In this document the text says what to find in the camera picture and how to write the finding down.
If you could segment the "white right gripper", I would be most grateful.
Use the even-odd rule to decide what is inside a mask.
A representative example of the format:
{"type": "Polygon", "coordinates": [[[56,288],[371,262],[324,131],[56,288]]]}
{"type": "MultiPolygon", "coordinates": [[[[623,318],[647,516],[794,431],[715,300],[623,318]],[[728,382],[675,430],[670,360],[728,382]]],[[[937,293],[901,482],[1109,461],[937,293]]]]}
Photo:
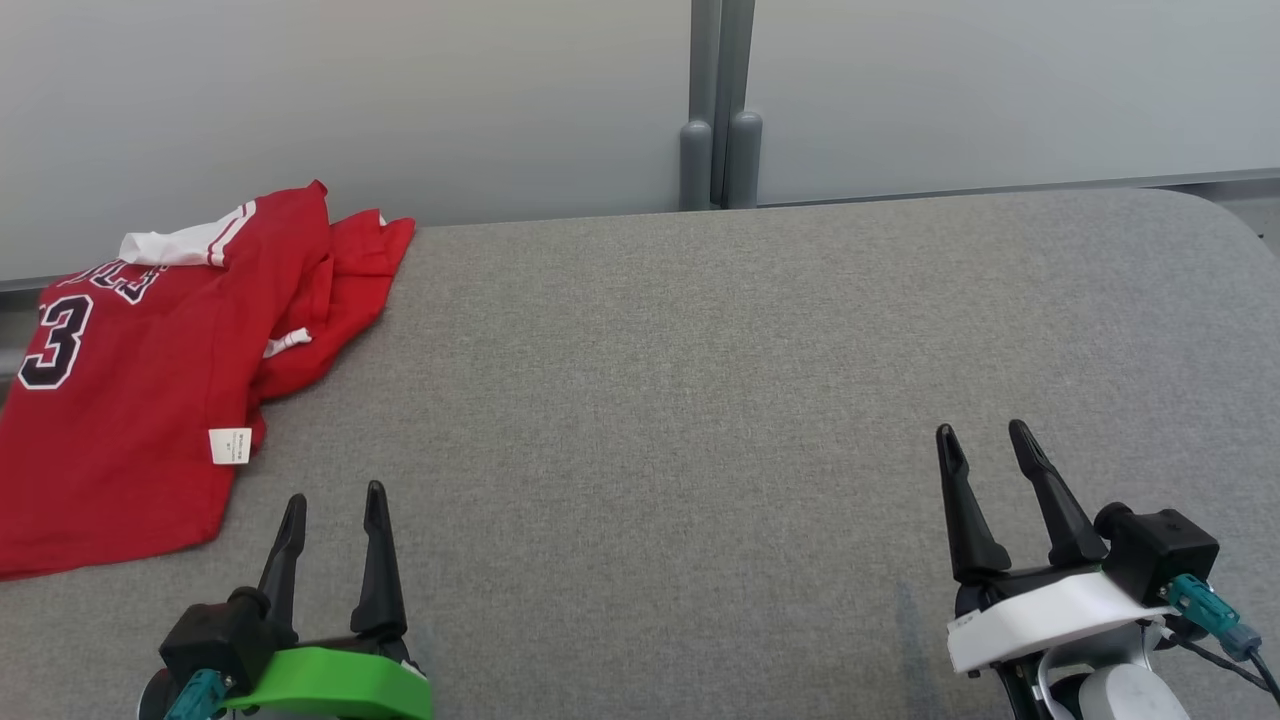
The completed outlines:
{"type": "Polygon", "coordinates": [[[1036,492],[1052,568],[1011,571],[973,492],[959,438],[950,424],[940,425],[934,442],[959,582],[947,629],[955,673],[995,671],[1018,719],[1180,719],[1181,701],[1149,659],[1172,612],[1175,566],[1085,565],[1106,557],[1105,541],[1029,425],[1012,419],[1007,432],[1036,492]]]}

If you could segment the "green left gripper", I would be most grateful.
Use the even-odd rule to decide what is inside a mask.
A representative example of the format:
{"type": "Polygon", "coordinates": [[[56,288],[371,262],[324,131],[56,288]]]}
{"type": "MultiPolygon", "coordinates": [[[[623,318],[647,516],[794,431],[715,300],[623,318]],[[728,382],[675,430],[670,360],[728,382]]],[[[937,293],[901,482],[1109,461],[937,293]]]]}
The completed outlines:
{"type": "Polygon", "coordinates": [[[407,630],[404,597],[387,489],[367,484],[364,530],[367,548],[358,602],[349,629],[308,639],[293,628],[296,566],[305,550],[307,500],[292,495],[268,553],[259,591],[265,619],[279,641],[248,671],[220,661],[221,708],[265,719],[431,719],[433,685],[419,666],[407,630]]]}

